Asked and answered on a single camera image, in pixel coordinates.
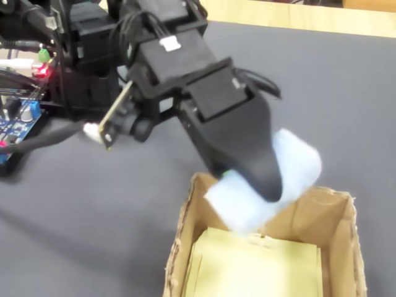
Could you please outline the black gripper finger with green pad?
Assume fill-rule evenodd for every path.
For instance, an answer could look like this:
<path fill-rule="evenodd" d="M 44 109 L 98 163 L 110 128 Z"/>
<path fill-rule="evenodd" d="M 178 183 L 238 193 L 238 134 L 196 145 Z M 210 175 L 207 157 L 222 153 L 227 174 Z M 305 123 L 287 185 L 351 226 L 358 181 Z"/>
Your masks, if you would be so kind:
<path fill-rule="evenodd" d="M 215 165 L 208 167 L 208 171 L 214 178 L 221 179 L 230 171 L 230 169 L 221 165 Z"/>
<path fill-rule="evenodd" d="M 224 114 L 206 123 L 191 121 L 183 126 L 207 168 L 221 165 L 237 171 L 269 202 L 282 195 L 282 178 L 272 147 L 270 109 L 257 98 L 257 119 L 232 118 Z"/>

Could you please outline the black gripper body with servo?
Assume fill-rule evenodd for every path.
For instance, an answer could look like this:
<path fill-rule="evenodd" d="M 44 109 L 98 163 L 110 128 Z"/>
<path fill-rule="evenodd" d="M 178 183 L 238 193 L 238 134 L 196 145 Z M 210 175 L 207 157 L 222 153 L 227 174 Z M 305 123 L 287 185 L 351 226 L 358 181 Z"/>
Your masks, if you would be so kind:
<path fill-rule="evenodd" d="M 185 87 L 189 98 L 181 103 L 181 122 L 206 123 L 224 114 L 257 119 L 257 92 L 247 79 L 230 67 L 215 71 Z"/>

